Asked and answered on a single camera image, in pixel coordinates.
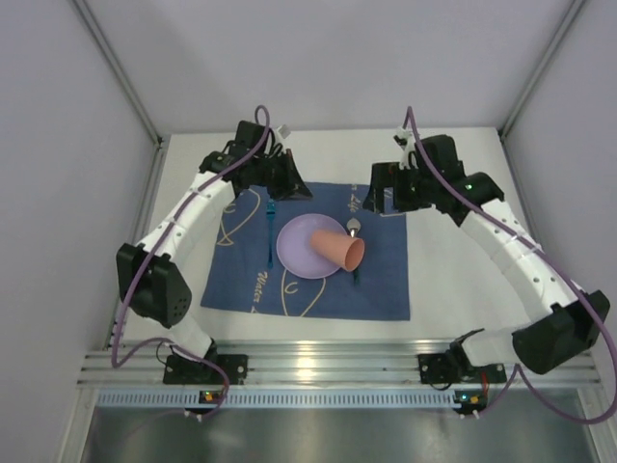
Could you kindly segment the pink plastic cup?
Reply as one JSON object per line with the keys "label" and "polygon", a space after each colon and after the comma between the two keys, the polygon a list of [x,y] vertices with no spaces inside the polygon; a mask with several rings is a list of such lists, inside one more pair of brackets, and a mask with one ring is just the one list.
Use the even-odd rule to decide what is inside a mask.
{"label": "pink plastic cup", "polygon": [[365,252],[362,239],[328,230],[315,231],[310,238],[310,246],[319,256],[347,272],[360,266]]}

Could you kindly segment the blue plastic fork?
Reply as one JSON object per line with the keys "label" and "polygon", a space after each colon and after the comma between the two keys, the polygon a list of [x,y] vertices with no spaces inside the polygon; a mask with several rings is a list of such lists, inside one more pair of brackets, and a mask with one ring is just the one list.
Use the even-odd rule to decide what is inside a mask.
{"label": "blue plastic fork", "polygon": [[276,217],[276,202],[269,199],[266,204],[266,220],[268,225],[268,261],[267,267],[273,268],[274,265],[274,220]]}

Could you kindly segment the silver spoon green handle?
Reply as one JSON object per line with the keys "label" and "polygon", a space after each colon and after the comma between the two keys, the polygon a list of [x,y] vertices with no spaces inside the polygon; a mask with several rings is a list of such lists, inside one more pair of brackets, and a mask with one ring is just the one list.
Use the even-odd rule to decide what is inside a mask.
{"label": "silver spoon green handle", "polygon": [[[361,222],[357,218],[351,218],[346,223],[346,230],[351,237],[356,237],[361,229]],[[354,285],[358,286],[360,284],[360,271],[359,267],[353,270],[353,281]]]}

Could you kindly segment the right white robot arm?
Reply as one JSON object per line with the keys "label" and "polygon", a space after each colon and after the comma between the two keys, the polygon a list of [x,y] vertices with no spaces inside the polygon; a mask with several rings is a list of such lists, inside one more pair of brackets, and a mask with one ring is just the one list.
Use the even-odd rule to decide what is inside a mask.
{"label": "right white robot arm", "polygon": [[468,175],[448,135],[416,143],[405,129],[394,137],[401,162],[373,164],[363,208],[382,213],[385,191],[397,212],[435,208],[473,239],[522,302],[524,322],[499,330],[474,329],[454,340],[449,356],[460,370],[497,363],[520,363],[545,374],[594,346],[609,301],[599,290],[568,284],[541,257],[504,199],[503,191],[482,172]]}

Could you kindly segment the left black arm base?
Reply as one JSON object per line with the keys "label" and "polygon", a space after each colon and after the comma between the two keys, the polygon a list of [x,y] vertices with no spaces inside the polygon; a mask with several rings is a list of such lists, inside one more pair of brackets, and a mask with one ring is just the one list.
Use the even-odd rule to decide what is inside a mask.
{"label": "left black arm base", "polygon": [[[231,386],[244,383],[249,357],[243,354],[219,354],[215,365],[228,377]],[[177,354],[167,357],[163,383],[166,385],[223,385],[224,377],[215,368],[185,359]]]}

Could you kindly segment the purple plastic plate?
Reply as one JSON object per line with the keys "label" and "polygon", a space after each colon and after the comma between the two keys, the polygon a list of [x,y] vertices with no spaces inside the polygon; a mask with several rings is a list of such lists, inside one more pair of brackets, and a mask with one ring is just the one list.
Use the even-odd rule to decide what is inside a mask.
{"label": "purple plastic plate", "polygon": [[278,257],[283,267],[291,274],[304,279],[318,280],[327,278],[341,269],[319,256],[310,246],[310,238],[317,230],[348,234],[337,220],[316,213],[295,217],[280,231],[277,239]]}

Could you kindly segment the blue whale print cloth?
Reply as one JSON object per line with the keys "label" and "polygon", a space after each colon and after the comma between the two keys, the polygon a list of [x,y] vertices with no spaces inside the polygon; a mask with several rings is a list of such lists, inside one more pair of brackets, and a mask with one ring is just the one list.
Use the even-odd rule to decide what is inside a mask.
{"label": "blue whale print cloth", "polygon": [[[223,212],[201,305],[226,312],[360,321],[411,318],[406,217],[362,209],[362,184],[313,182],[308,201],[279,202],[253,187]],[[347,272],[309,244],[316,230],[360,222],[361,264]]]}

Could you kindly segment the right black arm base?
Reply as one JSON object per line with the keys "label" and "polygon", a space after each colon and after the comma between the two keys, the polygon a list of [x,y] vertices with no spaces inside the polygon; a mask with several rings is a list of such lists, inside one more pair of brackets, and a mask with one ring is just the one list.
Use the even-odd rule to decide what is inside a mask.
{"label": "right black arm base", "polygon": [[417,355],[420,382],[424,385],[444,387],[459,384],[489,386],[505,384],[507,376],[503,364],[485,367],[465,366],[446,353]]}

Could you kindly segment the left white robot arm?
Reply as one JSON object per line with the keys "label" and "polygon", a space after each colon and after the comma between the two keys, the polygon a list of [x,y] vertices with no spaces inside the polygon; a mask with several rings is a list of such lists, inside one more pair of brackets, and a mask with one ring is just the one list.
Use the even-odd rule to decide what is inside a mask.
{"label": "left white robot arm", "polygon": [[307,200],[291,149],[289,129],[242,121],[220,151],[209,153],[170,213],[136,244],[116,255],[121,315],[129,312],[165,328],[162,342],[181,357],[211,361],[215,342],[191,314],[192,291],[181,274],[184,261],[240,193],[254,186],[274,201]]}

